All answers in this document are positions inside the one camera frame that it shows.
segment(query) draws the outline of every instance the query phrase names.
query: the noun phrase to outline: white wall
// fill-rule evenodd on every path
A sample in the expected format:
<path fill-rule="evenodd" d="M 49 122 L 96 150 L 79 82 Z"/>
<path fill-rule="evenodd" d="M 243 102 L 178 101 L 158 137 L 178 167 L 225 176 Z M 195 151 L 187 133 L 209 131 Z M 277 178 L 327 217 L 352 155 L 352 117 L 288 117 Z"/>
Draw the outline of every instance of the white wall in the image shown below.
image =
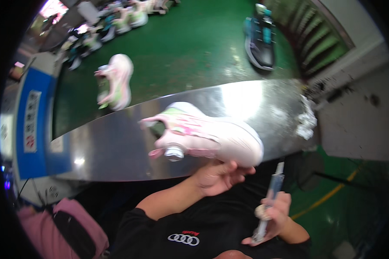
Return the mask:
<path fill-rule="evenodd" d="M 345 29 L 355 48 L 309 80 L 311 87 L 324 84 L 324 91 L 314 93 L 310 96 L 312 99 L 362 78 L 389 63 L 387 44 L 361 3 L 357 0 L 320 1 Z"/>
<path fill-rule="evenodd" d="M 350 88 L 354 92 L 318 112 L 324 150 L 330 156 L 389 161 L 389 64 Z M 379 97 L 377 107 L 369 101 L 372 94 Z"/>
<path fill-rule="evenodd" d="M 319 0 L 346 30 L 356 47 L 383 38 L 368 12 L 357 0 Z"/>

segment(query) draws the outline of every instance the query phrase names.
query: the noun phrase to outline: black strap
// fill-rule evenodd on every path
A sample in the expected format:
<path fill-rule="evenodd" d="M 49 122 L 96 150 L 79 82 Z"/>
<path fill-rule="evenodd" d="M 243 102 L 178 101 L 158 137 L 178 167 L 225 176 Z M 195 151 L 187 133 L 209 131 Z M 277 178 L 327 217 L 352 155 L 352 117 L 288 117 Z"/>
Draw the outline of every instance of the black strap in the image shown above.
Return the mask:
<path fill-rule="evenodd" d="M 52 216 L 57 229 L 69 246 L 81 259 L 92 259 L 97 248 L 92 238 L 75 217 L 65 211 L 53 213 L 53 208 L 46 205 L 45 209 Z"/>

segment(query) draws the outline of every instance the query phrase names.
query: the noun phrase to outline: black sneaker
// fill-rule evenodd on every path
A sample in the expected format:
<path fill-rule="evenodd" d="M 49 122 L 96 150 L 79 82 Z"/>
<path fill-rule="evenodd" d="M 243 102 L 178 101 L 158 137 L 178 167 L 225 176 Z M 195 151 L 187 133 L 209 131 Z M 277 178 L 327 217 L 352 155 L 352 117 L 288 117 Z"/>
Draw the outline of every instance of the black sneaker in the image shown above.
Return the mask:
<path fill-rule="evenodd" d="M 245 49 L 249 61 L 263 70 L 273 70 L 275 63 L 272 41 L 273 21 L 271 11 L 261 4 L 256 4 L 257 14 L 245 21 Z"/>

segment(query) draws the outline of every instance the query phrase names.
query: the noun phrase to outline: glue syringe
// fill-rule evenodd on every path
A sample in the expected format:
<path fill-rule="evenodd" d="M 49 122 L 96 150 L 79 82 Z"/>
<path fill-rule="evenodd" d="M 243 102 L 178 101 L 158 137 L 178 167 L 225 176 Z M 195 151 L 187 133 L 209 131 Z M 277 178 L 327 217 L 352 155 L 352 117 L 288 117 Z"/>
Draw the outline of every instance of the glue syringe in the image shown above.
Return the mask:
<path fill-rule="evenodd" d="M 267 196 L 268 203 L 265 205 L 265 209 L 274 206 L 277 193 L 281 190 L 282 182 L 284 181 L 284 162 L 278 163 L 277 170 L 271 176 L 270 186 L 268 188 Z M 260 220 L 258 227 L 254 230 L 252 241 L 259 243 L 264 240 L 266 234 L 268 220 Z"/>

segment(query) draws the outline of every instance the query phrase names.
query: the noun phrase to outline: green floor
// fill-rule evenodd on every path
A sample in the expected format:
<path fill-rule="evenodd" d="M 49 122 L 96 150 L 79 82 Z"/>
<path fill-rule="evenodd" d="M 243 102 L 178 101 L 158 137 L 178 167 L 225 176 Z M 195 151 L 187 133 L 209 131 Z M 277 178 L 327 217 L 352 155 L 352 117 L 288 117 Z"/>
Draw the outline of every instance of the green floor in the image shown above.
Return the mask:
<path fill-rule="evenodd" d="M 64 67 L 53 114 L 58 137 L 107 111 L 98 110 L 94 71 L 115 54 L 134 63 L 131 105 L 190 89 L 262 78 L 299 77 L 292 48 L 278 31 L 275 70 L 253 67 L 246 56 L 243 23 L 253 12 L 251 0 L 185 0 L 166 15 L 151 15 L 146 25 L 118 36 L 82 61 Z"/>
<path fill-rule="evenodd" d="M 115 54 L 126 54 L 134 63 L 131 105 L 181 91 L 262 78 L 299 78 L 292 48 L 279 32 L 275 38 L 276 65 L 272 72 L 255 69 L 244 49 L 243 22 L 253 12 L 252 0 L 185 0 L 166 15 L 152 15 L 148 24 L 119 36 L 83 60 L 75 71 L 64 67 L 58 81 L 53 113 L 53 137 L 58 137 L 107 114 L 98 110 L 97 82 L 93 72 Z M 324 156 L 326 173 L 346 179 L 355 162 Z M 378 171 L 386 171 L 380 164 Z M 360 170 L 354 181 L 364 183 L 372 170 Z M 366 230 L 366 219 L 376 204 L 360 190 L 344 187 L 328 199 L 338 183 L 323 179 L 311 191 L 291 189 L 290 215 L 300 215 L 313 240 L 313 258 L 331 258 L 342 241 L 355 243 Z"/>

